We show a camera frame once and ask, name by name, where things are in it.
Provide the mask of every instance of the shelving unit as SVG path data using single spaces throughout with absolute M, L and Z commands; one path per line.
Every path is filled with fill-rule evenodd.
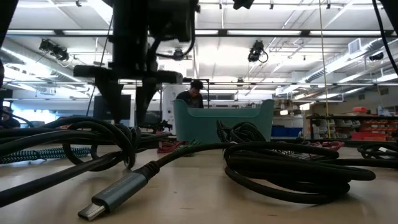
M 398 130 L 398 116 L 307 116 L 310 120 L 311 139 L 354 139 L 393 141 Z

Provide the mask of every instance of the person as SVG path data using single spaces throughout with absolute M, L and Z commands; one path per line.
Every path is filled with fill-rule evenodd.
M 21 124 L 19 123 L 19 121 L 17 121 L 16 119 L 12 118 L 12 110 L 10 107 L 8 106 L 3 106 L 2 110 L 5 112 L 8 112 L 11 115 L 8 115 L 6 113 L 2 113 L 2 120 L 0 122 L 0 128 L 4 128 L 4 129 L 16 129 L 16 128 L 20 128 Z
M 203 82 L 194 80 L 191 82 L 191 89 L 178 94 L 176 99 L 183 100 L 190 108 L 203 108 L 203 97 L 200 90 L 203 89 Z

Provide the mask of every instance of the wooden table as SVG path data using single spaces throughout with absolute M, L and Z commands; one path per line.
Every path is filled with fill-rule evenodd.
M 345 157 L 358 157 L 343 148 Z M 156 151 L 138 155 L 137 167 L 158 159 Z M 68 160 L 23 162 L 0 167 L 0 189 L 8 189 L 70 167 Z M 328 205 L 301 205 L 254 193 L 230 180 L 221 151 L 181 158 L 101 223 L 397 223 L 398 171 L 372 169 L 377 179 L 351 183 L 349 194 Z M 51 189 L 0 209 L 2 224 L 87 223 L 77 212 L 90 198 L 125 174 L 119 164 L 103 172 L 87 172 Z

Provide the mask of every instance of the table surface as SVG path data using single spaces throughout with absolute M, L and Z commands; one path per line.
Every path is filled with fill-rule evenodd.
M 117 150 L 108 147 L 101 151 Z M 358 157 L 342 148 L 342 157 Z M 136 167 L 158 159 L 156 151 L 138 154 Z M 68 160 L 20 162 L 0 166 L 0 189 L 8 189 L 70 167 Z M 301 205 L 259 195 L 230 180 L 221 151 L 201 152 L 168 164 L 146 187 L 101 223 L 397 223 L 398 171 L 372 169 L 377 179 L 350 183 L 348 195 L 328 205 Z M 77 212 L 90 198 L 121 178 L 122 164 L 87 172 L 0 209 L 2 224 L 87 223 Z

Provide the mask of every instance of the teal plastic bin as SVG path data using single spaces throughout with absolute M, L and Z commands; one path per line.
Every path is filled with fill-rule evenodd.
M 203 144 L 220 142 L 216 121 L 232 127 L 240 122 L 256 125 L 266 140 L 271 140 L 274 100 L 265 100 L 255 109 L 196 109 L 188 108 L 183 100 L 174 101 L 175 130 L 178 141 L 198 140 Z

